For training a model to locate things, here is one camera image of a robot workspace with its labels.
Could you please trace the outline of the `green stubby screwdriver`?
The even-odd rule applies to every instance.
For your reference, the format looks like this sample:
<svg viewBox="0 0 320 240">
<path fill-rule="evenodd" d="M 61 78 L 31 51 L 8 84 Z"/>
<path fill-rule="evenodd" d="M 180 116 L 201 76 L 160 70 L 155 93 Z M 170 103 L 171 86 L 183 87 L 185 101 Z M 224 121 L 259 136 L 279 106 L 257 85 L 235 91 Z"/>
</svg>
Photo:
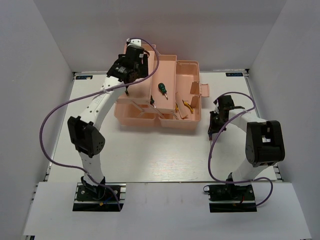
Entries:
<svg viewBox="0 0 320 240">
<path fill-rule="evenodd" d="M 165 98 L 168 100 L 167 90 L 166 90 L 165 85 L 164 85 L 162 82 L 160 82 L 160 83 L 158 84 L 158 89 L 159 89 L 159 91 L 161 92 L 161 94 L 162 94 L 163 96 L 165 96 Z"/>
<path fill-rule="evenodd" d="M 149 102 L 153 107 L 156 107 L 156 105 L 155 105 L 155 100 L 154 100 L 154 98 L 153 98 L 153 96 L 151 95 L 150 96 L 150 102 Z"/>
</svg>

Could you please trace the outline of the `pink plastic tool box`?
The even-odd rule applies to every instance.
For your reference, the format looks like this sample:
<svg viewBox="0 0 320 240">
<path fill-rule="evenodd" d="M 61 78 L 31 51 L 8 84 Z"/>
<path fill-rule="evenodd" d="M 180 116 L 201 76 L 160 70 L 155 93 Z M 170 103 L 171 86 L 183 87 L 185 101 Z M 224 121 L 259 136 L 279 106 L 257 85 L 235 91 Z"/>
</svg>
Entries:
<svg viewBox="0 0 320 240">
<path fill-rule="evenodd" d="M 199 63 L 178 60 L 176 55 L 156 54 L 155 45 L 142 47 L 150 54 L 148 70 L 153 75 L 128 87 L 129 96 L 124 93 L 118 98 L 114 116 L 123 126 L 194 130 L 202 118 L 202 98 L 210 95 L 209 85 L 200 81 Z M 159 83 L 165 85 L 168 100 L 158 89 Z M 155 107 L 150 104 L 151 95 Z M 193 113 L 182 100 L 192 106 Z"/>
</svg>

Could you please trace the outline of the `yellow long-nose pliers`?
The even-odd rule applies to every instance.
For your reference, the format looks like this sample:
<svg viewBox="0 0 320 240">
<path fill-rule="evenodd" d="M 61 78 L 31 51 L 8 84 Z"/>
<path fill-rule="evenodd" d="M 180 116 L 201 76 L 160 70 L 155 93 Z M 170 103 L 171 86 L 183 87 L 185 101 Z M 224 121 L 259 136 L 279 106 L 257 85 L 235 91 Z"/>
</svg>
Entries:
<svg viewBox="0 0 320 240">
<path fill-rule="evenodd" d="M 194 113 L 193 107 L 187 101 L 182 100 L 182 102 L 184 106 L 187 107 L 190 110 L 190 112 L 193 114 Z"/>
</svg>

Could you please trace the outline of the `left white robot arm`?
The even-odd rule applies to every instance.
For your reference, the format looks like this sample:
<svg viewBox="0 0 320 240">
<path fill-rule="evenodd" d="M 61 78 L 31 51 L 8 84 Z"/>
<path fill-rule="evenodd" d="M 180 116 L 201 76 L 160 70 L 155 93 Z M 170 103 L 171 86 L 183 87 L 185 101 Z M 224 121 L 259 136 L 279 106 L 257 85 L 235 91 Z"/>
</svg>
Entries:
<svg viewBox="0 0 320 240">
<path fill-rule="evenodd" d="M 119 54 L 107 71 L 101 87 L 102 93 L 94 97 L 79 116 L 71 116 L 67 121 L 71 143 L 78 151 L 82 166 L 86 170 L 81 182 L 96 200 L 103 198 L 106 193 L 103 185 L 106 180 L 100 161 L 100 152 L 106 141 L 100 133 L 101 125 L 113 104 L 127 89 L 122 86 L 148 76 L 149 55 L 140 40 L 130 41 L 125 53 Z"/>
</svg>

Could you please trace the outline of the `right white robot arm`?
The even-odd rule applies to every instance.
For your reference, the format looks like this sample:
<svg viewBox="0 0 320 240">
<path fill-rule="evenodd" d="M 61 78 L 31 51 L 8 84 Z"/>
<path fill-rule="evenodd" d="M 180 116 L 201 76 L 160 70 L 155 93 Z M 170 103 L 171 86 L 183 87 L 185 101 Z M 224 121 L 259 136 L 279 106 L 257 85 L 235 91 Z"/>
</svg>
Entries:
<svg viewBox="0 0 320 240">
<path fill-rule="evenodd" d="M 246 109 L 236 106 L 232 96 L 223 94 L 215 101 L 215 110 L 210 113 L 210 126 L 208 135 L 215 137 L 208 157 L 208 172 L 215 181 L 228 184 L 226 195 L 236 200 L 244 193 L 244 187 L 258 180 L 257 176 L 270 166 L 274 166 L 285 158 L 285 146 L 282 127 L 277 120 L 265 120 L 252 114 L 256 107 Z M 218 180 L 211 172 L 211 159 L 214 146 L 228 124 L 233 124 L 246 133 L 245 159 L 241 165 L 230 173 L 229 181 Z"/>
</svg>

